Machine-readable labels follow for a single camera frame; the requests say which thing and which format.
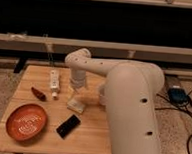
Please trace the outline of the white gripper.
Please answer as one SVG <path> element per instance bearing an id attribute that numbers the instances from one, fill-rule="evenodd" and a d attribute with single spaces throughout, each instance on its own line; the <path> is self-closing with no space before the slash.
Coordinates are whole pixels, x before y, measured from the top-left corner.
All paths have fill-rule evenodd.
<path id="1" fill-rule="evenodd" d="M 78 113 L 85 111 L 86 105 L 84 103 L 82 93 L 80 91 L 76 91 L 76 89 L 86 86 L 86 77 L 86 72 L 84 70 L 71 70 L 70 84 L 73 89 L 71 89 L 71 93 L 67 101 L 67 107 L 75 108 L 75 102 L 77 100 L 76 106 L 78 108 Z"/>

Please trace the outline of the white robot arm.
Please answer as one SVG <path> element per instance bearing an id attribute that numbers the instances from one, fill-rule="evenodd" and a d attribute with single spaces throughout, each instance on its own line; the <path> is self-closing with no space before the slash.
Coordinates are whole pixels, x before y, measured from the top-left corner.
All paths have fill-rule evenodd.
<path id="1" fill-rule="evenodd" d="M 164 86 L 164 73 L 156 64 L 135 60 L 93 58 L 82 48 L 70 53 L 70 84 L 85 86 L 88 72 L 105 78 L 105 107 L 112 154 L 162 154 L 154 97 Z"/>

